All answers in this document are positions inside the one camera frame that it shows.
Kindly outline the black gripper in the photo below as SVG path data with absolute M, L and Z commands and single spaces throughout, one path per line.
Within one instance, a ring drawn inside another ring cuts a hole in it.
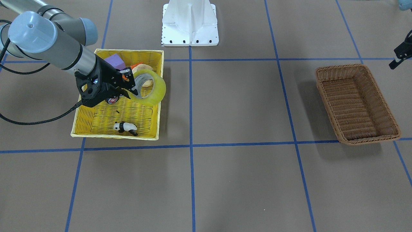
M 80 93 L 80 104 L 95 107 L 109 98 L 138 96 L 135 78 L 130 67 L 124 70 L 114 68 L 101 58 L 96 58 L 94 68 L 88 75 L 75 72 L 76 85 Z

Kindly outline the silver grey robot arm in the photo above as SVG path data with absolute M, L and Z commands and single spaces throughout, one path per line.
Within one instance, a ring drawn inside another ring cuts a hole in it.
M 87 46 L 98 39 L 97 28 L 87 18 L 73 18 L 41 0 L 2 0 L 18 13 L 1 26 L 1 57 L 44 60 L 75 76 L 80 93 L 76 107 L 94 107 L 125 96 L 139 104 L 155 106 L 166 92 L 164 80 L 148 69 L 116 67 Z M 164 46 L 215 46 L 219 43 L 215 5 L 208 0 L 171 0 L 162 9 Z

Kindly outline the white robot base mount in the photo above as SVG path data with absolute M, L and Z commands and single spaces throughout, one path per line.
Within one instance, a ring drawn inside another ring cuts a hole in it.
M 163 46 L 217 46 L 216 6 L 209 0 L 170 0 L 162 7 Z

